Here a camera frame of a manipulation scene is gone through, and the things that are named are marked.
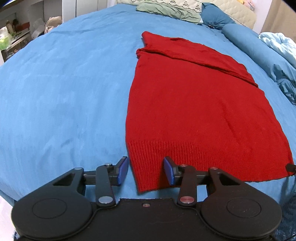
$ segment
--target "bottle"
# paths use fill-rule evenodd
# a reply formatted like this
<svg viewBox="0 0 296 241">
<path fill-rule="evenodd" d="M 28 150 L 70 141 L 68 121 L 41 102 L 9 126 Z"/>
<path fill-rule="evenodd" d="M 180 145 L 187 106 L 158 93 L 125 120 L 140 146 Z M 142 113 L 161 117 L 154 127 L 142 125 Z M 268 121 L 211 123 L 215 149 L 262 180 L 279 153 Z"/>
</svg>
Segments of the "bottle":
<svg viewBox="0 0 296 241">
<path fill-rule="evenodd" d="M 9 32 L 9 34 L 12 34 L 14 32 L 13 28 L 12 28 L 12 25 L 10 24 L 10 22 L 8 20 L 6 22 L 6 27 L 7 27 L 7 30 Z"/>
</svg>

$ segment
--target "mattress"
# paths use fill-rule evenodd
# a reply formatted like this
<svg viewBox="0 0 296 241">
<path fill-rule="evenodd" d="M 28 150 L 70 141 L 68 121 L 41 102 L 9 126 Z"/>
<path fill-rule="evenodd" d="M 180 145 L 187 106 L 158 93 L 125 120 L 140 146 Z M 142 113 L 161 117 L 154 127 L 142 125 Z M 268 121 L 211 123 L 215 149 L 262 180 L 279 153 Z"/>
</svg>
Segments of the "mattress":
<svg viewBox="0 0 296 241">
<path fill-rule="evenodd" d="M 223 12 L 228 14 L 236 23 L 244 25 L 250 29 L 253 29 L 256 22 L 256 14 L 241 4 L 237 0 L 202 0 L 204 2 L 211 2 L 218 6 Z"/>
<path fill-rule="evenodd" d="M 201 43 L 244 64 L 265 92 L 295 161 L 296 108 L 244 52 L 205 25 L 118 4 L 60 25 L 0 67 L 0 193 L 6 200 L 19 200 L 74 167 L 95 170 L 127 155 L 128 95 L 144 31 Z M 296 180 L 250 185 L 284 204 Z M 139 194 L 130 168 L 114 192 L 117 200 L 176 197 L 178 188 Z M 94 187 L 86 196 L 94 200 Z M 198 200 L 206 196 L 198 186 Z"/>
</svg>

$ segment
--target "red sweater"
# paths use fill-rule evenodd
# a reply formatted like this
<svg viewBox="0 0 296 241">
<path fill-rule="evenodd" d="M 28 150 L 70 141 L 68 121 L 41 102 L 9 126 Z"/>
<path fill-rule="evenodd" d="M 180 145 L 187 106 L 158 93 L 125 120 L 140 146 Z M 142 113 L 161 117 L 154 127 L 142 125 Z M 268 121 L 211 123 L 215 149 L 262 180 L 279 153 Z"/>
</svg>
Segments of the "red sweater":
<svg viewBox="0 0 296 241">
<path fill-rule="evenodd" d="M 181 38 L 142 34 L 126 143 L 140 192 L 168 186 L 162 161 L 219 167 L 243 181 L 288 176 L 292 154 L 244 65 Z"/>
</svg>

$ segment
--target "white cabinet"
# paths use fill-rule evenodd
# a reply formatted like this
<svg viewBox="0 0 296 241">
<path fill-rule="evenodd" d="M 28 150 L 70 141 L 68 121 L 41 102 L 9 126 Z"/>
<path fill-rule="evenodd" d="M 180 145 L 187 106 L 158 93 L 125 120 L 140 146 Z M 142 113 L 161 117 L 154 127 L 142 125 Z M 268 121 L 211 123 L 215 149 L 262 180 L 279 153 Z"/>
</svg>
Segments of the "white cabinet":
<svg viewBox="0 0 296 241">
<path fill-rule="evenodd" d="M 63 22 L 76 17 L 76 0 L 62 0 Z"/>
<path fill-rule="evenodd" d="M 107 0 L 62 0 L 63 22 L 106 7 Z"/>
</svg>

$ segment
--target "pillow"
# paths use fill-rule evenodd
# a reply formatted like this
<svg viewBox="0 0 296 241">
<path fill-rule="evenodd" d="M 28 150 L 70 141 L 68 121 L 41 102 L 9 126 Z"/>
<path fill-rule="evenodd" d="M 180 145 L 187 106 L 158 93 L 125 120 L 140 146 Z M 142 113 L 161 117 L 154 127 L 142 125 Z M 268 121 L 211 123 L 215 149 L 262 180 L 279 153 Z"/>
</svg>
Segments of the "pillow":
<svg viewBox="0 0 296 241">
<path fill-rule="evenodd" d="M 222 30 L 224 25 L 235 23 L 226 13 L 212 3 L 202 4 L 202 20 L 204 24 Z"/>
<path fill-rule="evenodd" d="M 184 9 L 179 6 L 171 6 L 170 4 L 165 3 L 143 2 L 136 7 L 136 10 L 140 12 L 159 14 L 195 24 L 200 23 L 201 20 L 200 15 L 191 9 Z"/>
<path fill-rule="evenodd" d="M 296 69 L 285 58 L 263 43 L 257 33 L 242 25 L 227 24 L 222 33 L 258 64 L 296 105 Z"/>
</svg>

